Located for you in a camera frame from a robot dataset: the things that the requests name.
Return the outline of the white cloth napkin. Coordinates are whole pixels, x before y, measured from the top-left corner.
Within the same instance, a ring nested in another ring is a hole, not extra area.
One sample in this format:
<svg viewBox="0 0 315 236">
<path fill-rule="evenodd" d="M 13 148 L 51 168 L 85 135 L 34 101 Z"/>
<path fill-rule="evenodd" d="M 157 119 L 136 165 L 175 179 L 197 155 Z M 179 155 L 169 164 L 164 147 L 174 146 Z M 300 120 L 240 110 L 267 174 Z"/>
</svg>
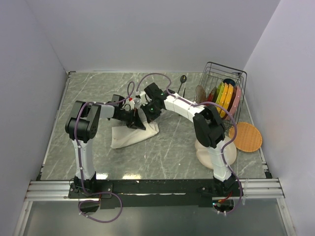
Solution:
<svg viewBox="0 0 315 236">
<path fill-rule="evenodd" d="M 159 133 L 158 124 L 155 121 L 148 123 L 145 113 L 142 109 L 139 109 L 139 117 L 146 128 L 145 130 L 131 129 L 127 128 L 126 126 L 112 127 L 111 148 L 124 148 L 144 141 Z"/>
</svg>

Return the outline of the black spoon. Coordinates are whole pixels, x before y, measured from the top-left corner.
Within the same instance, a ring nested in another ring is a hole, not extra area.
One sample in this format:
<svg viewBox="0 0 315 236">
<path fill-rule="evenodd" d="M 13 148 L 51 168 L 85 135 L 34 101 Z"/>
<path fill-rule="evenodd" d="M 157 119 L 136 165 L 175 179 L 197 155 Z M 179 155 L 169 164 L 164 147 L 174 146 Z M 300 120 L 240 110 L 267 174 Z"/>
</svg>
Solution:
<svg viewBox="0 0 315 236">
<path fill-rule="evenodd" d="M 179 86 L 179 88 L 178 88 L 178 91 L 177 91 L 177 93 L 179 94 L 180 93 L 180 90 L 181 90 L 181 87 L 182 87 L 182 85 L 185 83 L 187 81 L 187 77 L 186 77 L 186 75 L 182 75 L 181 77 L 180 77 L 180 86 Z"/>
</svg>

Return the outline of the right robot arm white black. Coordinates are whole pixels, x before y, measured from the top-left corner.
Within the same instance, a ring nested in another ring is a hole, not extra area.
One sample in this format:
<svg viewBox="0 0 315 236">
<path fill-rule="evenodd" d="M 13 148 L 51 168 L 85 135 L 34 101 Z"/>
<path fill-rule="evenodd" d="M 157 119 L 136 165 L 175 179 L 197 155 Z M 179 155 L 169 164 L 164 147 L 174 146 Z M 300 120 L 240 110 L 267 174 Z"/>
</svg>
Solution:
<svg viewBox="0 0 315 236">
<path fill-rule="evenodd" d="M 225 125 L 217 111 L 217 104 L 204 102 L 201 104 L 189 101 L 179 94 L 162 91 L 155 83 L 137 93 L 143 100 L 141 108 L 148 121 L 155 120 L 162 109 L 175 112 L 193 123 L 195 136 L 203 146 L 206 155 L 202 163 L 209 161 L 213 167 L 216 192 L 226 196 L 232 191 L 232 183 L 238 181 L 236 173 L 231 168 L 229 160 L 236 160 L 237 151 L 232 138 L 225 136 Z"/>
</svg>

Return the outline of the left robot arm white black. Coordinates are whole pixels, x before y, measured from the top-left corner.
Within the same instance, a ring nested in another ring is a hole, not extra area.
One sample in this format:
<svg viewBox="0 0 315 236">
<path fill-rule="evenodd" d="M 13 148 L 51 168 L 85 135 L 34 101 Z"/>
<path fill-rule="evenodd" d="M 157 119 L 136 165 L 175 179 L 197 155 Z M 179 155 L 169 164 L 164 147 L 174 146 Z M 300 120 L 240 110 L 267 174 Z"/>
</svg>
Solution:
<svg viewBox="0 0 315 236">
<path fill-rule="evenodd" d="M 124 109 L 130 100 L 114 94 L 111 101 L 105 104 L 75 101 L 65 124 L 65 131 L 72 140 L 77 171 L 74 184 L 80 187 L 80 192 L 87 198 L 97 193 L 96 171 L 93 164 L 93 138 L 98 130 L 99 120 L 116 119 L 125 123 L 127 131 L 146 131 L 144 122 L 140 119 L 136 108 Z"/>
</svg>

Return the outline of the brown round plate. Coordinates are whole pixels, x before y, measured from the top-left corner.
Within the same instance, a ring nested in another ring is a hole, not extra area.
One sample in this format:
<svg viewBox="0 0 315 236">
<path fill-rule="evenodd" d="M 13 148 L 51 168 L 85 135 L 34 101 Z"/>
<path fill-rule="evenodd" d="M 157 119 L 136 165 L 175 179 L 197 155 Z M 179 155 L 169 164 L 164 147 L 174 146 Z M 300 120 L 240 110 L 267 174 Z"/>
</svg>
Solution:
<svg viewBox="0 0 315 236">
<path fill-rule="evenodd" d="M 206 92 L 203 86 L 198 85 L 195 89 L 195 102 L 197 104 L 203 103 L 207 100 Z"/>
</svg>

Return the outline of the red plate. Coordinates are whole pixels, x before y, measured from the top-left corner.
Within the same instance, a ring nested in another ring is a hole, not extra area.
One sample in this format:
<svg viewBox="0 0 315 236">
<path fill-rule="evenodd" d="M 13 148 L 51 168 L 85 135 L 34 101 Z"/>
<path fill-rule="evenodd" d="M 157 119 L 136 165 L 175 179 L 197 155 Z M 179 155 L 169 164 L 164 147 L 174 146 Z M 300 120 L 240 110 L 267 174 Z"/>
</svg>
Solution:
<svg viewBox="0 0 315 236">
<path fill-rule="evenodd" d="M 212 102 L 217 92 L 217 87 L 214 87 L 208 95 L 207 101 Z"/>
</svg>

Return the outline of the green plate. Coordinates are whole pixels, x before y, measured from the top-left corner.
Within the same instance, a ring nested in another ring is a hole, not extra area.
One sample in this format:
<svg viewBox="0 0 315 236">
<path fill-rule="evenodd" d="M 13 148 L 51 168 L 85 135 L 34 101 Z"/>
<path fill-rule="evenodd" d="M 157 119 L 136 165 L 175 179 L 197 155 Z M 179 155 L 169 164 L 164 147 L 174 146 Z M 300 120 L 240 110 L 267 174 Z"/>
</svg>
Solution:
<svg viewBox="0 0 315 236">
<path fill-rule="evenodd" d="M 217 104 L 220 103 L 220 99 L 221 99 L 222 91 L 224 90 L 224 87 L 225 87 L 225 85 L 224 85 L 223 82 L 221 82 L 221 83 L 219 84 L 219 86 L 217 87 L 216 95 L 214 96 L 214 100 L 213 100 L 213 101 L 214 101 L 215 103 L 217 103 Z"/>
</svg>

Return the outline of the beige round plate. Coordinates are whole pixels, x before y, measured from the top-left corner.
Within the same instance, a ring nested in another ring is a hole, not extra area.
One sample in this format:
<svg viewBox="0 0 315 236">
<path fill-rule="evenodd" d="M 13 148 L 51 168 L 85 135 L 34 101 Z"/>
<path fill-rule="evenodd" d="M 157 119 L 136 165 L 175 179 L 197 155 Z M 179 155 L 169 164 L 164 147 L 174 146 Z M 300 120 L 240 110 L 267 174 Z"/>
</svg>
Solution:
<svg viewBox="0 0 315 236">
<path fill-rule="evenodd" d="M 228 143 L 230 140 L 231 139 L 229 137 L 225 137 L 223 141 L 220 141 L 218 143 L 216 148 L 210 148 L 210 150 L 208 150 L 207 147 L 203 146 L 198 140 L 196 140 L 194 145 L 196 149 L 196 156 L 200 163 L 205 167 L 213 170 L 214 167 L 211 158 L 213 156 L 221 157 L 221 149 L 223 145 Z M 224 148 L 223 153 L 225 160 L 229 165 L 232 165 L 236 161 L 237 148 L 233 142 Z"/>
</svg>

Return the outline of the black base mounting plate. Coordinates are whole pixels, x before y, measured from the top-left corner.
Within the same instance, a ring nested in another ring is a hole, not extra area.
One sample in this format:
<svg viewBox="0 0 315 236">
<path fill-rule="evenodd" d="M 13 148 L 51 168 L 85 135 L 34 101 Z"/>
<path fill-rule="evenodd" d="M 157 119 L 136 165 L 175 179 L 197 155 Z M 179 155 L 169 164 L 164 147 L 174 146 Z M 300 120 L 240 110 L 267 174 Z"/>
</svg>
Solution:
<svg viewBox="0 0 315 236">
<path fill-rule="evenodd" d="M 85 193 L 77 183 L 70 185 L 68 197 L 92 200 L 101 209 L 117 207 L 212 207 L 214 198 L 242 197 L 236 180 L 215 179 L 122 179 L 97 180 L 94 190 Z"/>
</svg>

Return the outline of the yellow plate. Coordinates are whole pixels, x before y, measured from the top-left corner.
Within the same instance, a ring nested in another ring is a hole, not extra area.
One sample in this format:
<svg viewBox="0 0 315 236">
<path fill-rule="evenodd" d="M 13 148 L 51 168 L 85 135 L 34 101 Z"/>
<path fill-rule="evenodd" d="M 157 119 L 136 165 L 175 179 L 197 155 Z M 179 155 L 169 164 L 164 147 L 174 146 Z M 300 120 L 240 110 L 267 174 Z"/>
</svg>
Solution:
<svg viewBox="0 0 315 236">
<path fill-rule="evenodd" d="M 228 89 L 229 89 L 229 85 L 227 83 L 225 83 L 224 84 L 224 89 L 223 89 L 223 92 L 222 92 L 222 95 L 221 95 L 220 103 L 219 103 L 220 106 L 223 106 L 224 103 L 225 103 L 226 96 L 227 96 L 227 93 L 228 93 Z"/>
</svg>

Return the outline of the dark blue bowl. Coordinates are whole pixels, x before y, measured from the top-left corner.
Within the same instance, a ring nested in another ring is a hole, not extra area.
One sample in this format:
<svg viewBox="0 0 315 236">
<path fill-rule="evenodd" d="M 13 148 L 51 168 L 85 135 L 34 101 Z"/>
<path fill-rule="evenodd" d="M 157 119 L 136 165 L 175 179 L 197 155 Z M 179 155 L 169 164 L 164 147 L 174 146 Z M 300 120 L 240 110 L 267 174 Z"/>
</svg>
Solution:
<svg viewBox="0 0 315 236">
<path fill-rule="evenodd" d="M 228 85 L 232 85 L 233 87 L 236 85 L 235 81 L 233 79 L 230 79 L 230 78 L 224 79 L 223 82 L 228 84 Z"/>
</svg>

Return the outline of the orange plate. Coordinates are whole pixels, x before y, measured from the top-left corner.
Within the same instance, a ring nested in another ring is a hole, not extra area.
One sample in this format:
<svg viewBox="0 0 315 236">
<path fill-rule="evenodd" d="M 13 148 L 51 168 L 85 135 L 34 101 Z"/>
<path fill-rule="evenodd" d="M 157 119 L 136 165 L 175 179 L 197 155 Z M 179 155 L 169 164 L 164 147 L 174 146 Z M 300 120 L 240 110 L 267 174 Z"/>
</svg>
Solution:
<svg viewBox="0 0 315 236">
<path fill-rule="evenodd" d="M 224 104 L 224 108 L 229 111 L 229 106 L 231 103 L 231 99 L 233 96 L 233 91 L 234 91 L 234 86 L 229 84 L 228 85 L 228 91 L 227 91 L 227 95 L 226 95 L 226 99 L 225 99 L 225 104 Z"/>
</svg>

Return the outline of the pink plate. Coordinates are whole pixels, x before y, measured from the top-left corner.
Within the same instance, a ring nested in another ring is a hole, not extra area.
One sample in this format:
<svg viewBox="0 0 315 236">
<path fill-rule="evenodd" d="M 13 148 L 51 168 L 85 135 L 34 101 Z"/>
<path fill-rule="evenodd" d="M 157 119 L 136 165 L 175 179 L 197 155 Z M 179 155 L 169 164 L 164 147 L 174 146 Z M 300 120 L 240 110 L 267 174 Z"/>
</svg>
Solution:
<svg viewBox="0 0 315 236">
<path fill-rule="evenodd" d="M 232 116 L 234 116 L 234 114 L 237 111 L 240 99 L 241 99 L 241 89 L 239 86 L 235 86 L 233 89 L 233 94 L 232 94 L 230 104 L 227 109 Z"/>
</svg>

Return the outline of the orange woven round placemat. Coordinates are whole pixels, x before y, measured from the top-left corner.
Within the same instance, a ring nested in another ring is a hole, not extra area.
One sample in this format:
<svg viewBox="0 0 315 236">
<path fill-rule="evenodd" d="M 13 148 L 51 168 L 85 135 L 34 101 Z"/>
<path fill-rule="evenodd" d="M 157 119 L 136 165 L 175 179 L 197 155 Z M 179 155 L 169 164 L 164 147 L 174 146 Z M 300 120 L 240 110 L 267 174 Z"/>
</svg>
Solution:
<svg viewBox="0 0 315 236">
<path fill-rule="evenodd" d="M 237 124 L 237 135 L 233 142 L 240 151 L 255 152 L 261 148 L 262 136 L 252 124 L 239 122 Z"/>
</svg>

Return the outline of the aluminium frame rail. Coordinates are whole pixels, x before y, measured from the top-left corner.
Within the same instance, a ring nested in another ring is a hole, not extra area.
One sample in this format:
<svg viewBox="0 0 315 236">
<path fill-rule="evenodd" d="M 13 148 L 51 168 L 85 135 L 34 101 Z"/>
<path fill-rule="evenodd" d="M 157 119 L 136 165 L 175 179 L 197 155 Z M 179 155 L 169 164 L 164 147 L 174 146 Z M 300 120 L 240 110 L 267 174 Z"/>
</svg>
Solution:
<svg viewBox="0 0 315 236">
<path fill-rule="evenodd" d="M 241 179 L 246 199 L 284 198 L 278 179 Z M 32 181 L 27 189 L 25 201 L 69 201 L 69 181 Z"/>
</svg>

